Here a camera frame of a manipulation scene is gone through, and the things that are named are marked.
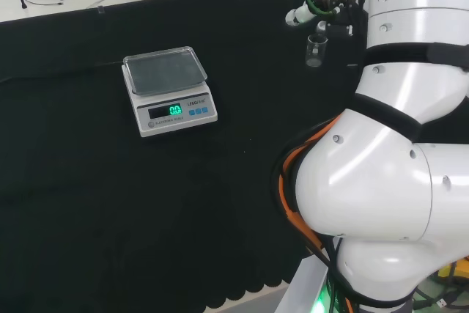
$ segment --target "green light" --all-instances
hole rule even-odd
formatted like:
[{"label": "green light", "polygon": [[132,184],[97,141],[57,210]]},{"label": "green light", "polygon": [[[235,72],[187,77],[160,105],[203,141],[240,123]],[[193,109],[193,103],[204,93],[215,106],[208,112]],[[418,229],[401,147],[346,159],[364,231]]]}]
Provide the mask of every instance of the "green light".
[{"label": "green light", "polygon": [[313,308],[311,309],[311,313],[325,313],[324,304],[322,304],[320,299],[314,303]]},{"label": "green light", "polygon": [[170,106],[170,107],[169,107],[169,114],[170,114],[170,115],[182,114],[181,106],[180,106],[179,104],[177,104],[177,105],[175,105],[175,106]]}]

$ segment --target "black band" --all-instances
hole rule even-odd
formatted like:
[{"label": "black band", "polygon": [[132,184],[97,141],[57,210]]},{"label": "black band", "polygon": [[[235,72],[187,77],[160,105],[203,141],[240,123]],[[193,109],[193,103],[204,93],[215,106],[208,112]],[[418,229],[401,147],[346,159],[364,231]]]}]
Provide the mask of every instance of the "black band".
[{"label": "black band", "polygon": [[417,120],[379,100],[355,93],[348,108],[388,126],[412,142],[420,136],[422,125]]},{"label": "black band", "polygon": [[368,48],[365,66],[386,62],[426,62],[469,70],[469,45],[447,43],[391,43]]}]

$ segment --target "orange cable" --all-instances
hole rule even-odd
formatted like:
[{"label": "orange cable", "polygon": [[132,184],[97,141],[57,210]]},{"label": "orange cable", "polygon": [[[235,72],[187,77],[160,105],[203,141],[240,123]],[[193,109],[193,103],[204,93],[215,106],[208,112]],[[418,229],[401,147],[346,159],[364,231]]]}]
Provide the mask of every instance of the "orange cable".
[{"label": "orange cable", "polygon": [[[315,133],[307,141],[315,141],[323,137],[330,130],[330,128],[332,128],[332,126],[336,123],[338,118],[339,117],[329,122],[327,126],[325,126],[319,132]],[[295,159],[295,157],[306,147],[307,146],[297,148],[287,157],[283,165],[284,171],[287,170],[288,165],[290,165],[290,163]],[[287,204],[287,200],[285,199],[285,194],[284,194],[284,178],[281,175],[278,177],[278,193],[280,195],[281,203],[284,206],[285,212],[287,213],[287,218],[290,221],[290,223],[292,223],[297,228],[298,231],[300,231],[303,235],[305,235],[320,250],[322,247],[321,240],[316,236],[314,231],[309,228],[309,226],[301,218],[300,214],[297,212],[293,212],[289,208]]]},{"label": "orange cable", "polygon": [[350,303],[349,299],[345,298],[345,301],[347,302],[347,307],[349,307],[349,313],[353,313],[352,304]]}]

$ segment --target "scale weighing pan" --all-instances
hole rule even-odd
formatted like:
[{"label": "scale weighing pan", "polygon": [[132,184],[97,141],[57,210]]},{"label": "scale weighing pan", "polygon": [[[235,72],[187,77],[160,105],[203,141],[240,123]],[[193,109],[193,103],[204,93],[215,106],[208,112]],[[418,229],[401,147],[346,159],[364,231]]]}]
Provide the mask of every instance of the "scale weighing pan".
[{"label": "scale weighing pan", "polygon": [[207,74],[191,47],[126,56],[127,69],[134,94],[163,95],[200,85]]}]

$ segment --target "black fabric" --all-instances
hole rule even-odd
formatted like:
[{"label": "black fabric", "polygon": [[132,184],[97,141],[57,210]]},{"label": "black fabric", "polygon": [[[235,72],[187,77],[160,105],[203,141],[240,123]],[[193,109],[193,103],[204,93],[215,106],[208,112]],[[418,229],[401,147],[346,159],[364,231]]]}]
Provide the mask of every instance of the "black fabric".
[{"label": "black fabric", "polygon": [[365,66],[386,62],[429,62],[469,70],[469,45],[391,43],[366,50]]},{"label": "black fabric", "polygon": [[[302,2],[140,1],[0,26],[2,312],[201,312],[292,278],[307,252],[270,197],[272,163],[343,111],[363,55],[331,39],[307,68],[314,27],[284,23]],[[184,45],[219,120],[142,139],[119,62]]]},{"label": "black fabric", "polygon": [[355,93],[348,109],[388,126],[412,142],[418,141],[422,130],[420,122],[388,104]]}]

